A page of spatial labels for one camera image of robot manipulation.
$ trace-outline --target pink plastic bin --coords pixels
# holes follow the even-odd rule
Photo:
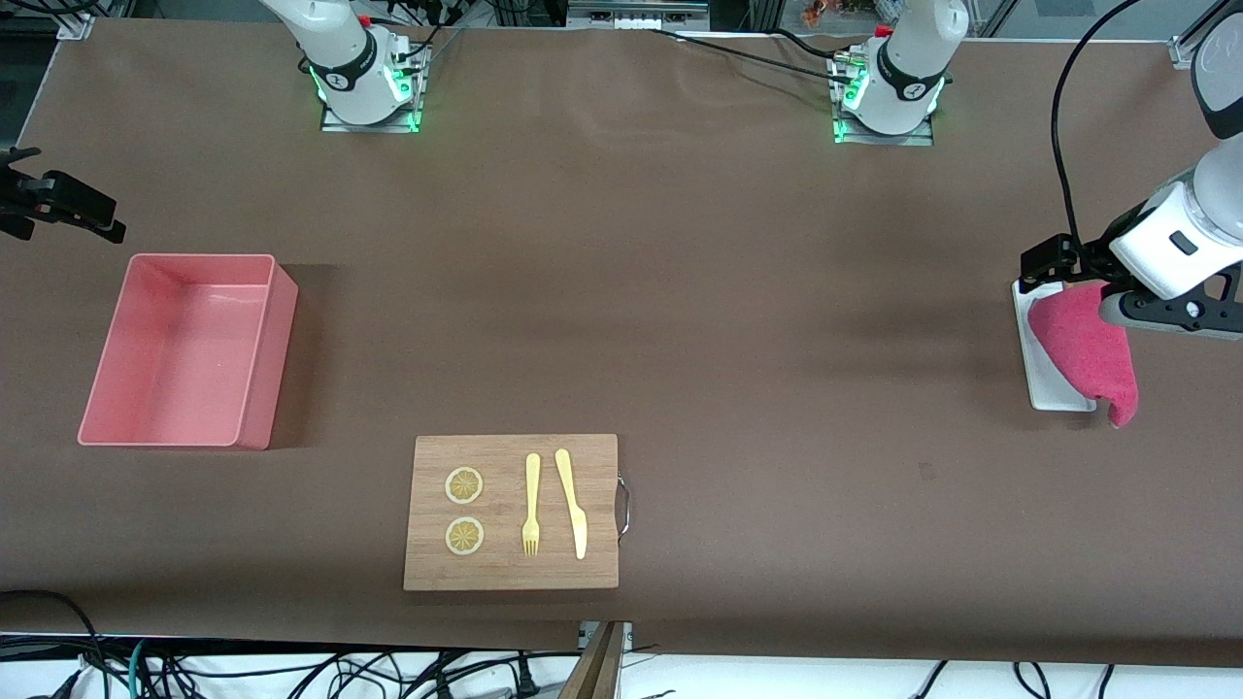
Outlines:
[[[271,255],[134,255],[83,447],[267,449],[298,287]]]

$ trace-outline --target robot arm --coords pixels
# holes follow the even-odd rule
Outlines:
[[[260,0],[293,32],[319,98],[343,122],[374,124],[410,102],[409,39],[363,26],[348,0]]]
[[[914,131],[936,108],[945,70],[970,25],[962,0],[914,0],[892,35],[859,47],[866,71],[843,106],[878,133]]]
[[[1201,109],[1223,142],[1195,168],[1162,184],[1078,248],[1057,235],[1023,254],[1019,289],[1101,279],[1101,317],[1111,323],[1243,337],[1243,11],[1222,20],[1201,45],[1192,81]],[[1204,282],[1224,280],[1209,294]]]

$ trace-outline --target pink towel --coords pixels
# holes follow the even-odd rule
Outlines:
[[[1140,407],[1140,389],[1126,330],[1100,320],[1103,286],[1103,281],[1080,284],[1040,299],[1027,318],[1070,386],[1094,400],[1109,400],[1109,422],[1122,427]]]

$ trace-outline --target yellow plastic knife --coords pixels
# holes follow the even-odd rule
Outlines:
[[[561,486],[566,489],[566,501],[569,502],[569,524],[574,526],[574,555],[583,560],[583,556],[587,556],[587,512],[578,506],[578,500],[574,498],[574,469],[569,464],[569,451],[557,449],[554,456]]]

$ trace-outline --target fork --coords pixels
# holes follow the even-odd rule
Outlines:
[[[539,555],[539,522],[536,521],[536,500],[539,498],[539,454],[527,454],[527,521],[522,525],[522,552]]]

